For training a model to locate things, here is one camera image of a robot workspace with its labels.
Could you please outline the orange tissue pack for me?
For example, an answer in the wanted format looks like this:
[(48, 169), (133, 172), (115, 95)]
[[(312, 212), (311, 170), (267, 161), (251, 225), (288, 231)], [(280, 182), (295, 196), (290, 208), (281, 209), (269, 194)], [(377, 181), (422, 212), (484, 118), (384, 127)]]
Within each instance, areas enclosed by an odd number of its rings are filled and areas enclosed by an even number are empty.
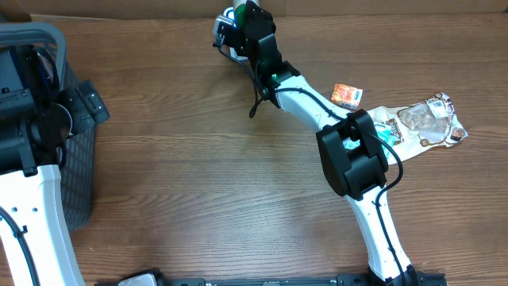
[(338, 106), (356, 110), (360, 106), (363, 90), (343, 83), (334, 85), (330, 101)]

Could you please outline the Kleenex tissue pack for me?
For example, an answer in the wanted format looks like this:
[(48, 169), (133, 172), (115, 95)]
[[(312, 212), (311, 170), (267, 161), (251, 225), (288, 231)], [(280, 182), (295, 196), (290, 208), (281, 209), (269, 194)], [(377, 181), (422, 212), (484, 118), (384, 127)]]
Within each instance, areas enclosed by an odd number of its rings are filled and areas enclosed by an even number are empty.
[(391, 126), (375, 122), (374, 127), (378, 137), (385, 141), (390, 147), (393, 147), (395, 137), (391, 134)]

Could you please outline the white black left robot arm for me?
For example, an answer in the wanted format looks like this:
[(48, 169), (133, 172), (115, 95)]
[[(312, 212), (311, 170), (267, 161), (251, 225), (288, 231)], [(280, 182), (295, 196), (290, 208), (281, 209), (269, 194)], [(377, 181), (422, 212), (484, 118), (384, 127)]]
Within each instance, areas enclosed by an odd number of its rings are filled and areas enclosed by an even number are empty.
[(110, 115), (64, 65), (39, 44), (1, 47), (1, 243), (17, 285), (84, 282), (70, 230), (90, 214), (95, 130)]

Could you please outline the green lid jar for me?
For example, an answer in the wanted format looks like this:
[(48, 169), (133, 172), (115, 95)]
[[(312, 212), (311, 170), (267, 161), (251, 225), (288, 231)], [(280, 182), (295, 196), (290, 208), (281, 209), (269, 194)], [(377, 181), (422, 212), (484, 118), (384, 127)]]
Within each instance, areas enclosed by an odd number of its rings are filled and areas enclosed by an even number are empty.
[(235, 24), (239, 28), (245, 27), (261, 10), (258, 0), (233, 1)]

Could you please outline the teal packet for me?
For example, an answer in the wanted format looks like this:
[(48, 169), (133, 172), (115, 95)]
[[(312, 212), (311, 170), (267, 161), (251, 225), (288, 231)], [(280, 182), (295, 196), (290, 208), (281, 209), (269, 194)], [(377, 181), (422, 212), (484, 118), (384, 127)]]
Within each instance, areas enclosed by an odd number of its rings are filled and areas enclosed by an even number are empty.
[(343, 146), (346, 150), (353, 150), (361, 146), (361, 140), (352, 140), (351, 138), (347, 138), (343, 140)]

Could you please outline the clear dried mushroom bag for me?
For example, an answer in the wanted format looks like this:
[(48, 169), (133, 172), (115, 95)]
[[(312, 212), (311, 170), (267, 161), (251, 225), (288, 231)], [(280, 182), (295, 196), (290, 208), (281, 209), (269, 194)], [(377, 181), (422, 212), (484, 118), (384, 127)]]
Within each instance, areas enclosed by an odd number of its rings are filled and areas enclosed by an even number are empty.
[(468, 136), (458, 121), (452, 100), (445, 93), (397, 112), (400, 122), (418, 138), (422, 147), (454, 145)]

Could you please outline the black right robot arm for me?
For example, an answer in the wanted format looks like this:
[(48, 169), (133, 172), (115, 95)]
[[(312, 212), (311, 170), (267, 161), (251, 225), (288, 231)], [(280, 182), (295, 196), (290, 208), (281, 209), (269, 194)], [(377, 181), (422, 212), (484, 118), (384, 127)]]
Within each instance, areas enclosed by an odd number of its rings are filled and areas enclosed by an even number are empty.
[(368, 250), (370, 285), (417, 285), (416, 270), (405, 254), (387, 203), (386, 152), (393, 149), (378, 136), (365, 110), (336, 106), (315, 91), (305, 77), (283, 60), (275, 39), (272, 15), (257, 1), (235, 1), (230, 13), (214, 24), (214, 47), (235, 51), (232, 61), (252, 82), (255, 116), (262, 102), (294, 115), (316, 134), (321, 166), (329, 186), (345, 197), (359, 224)]

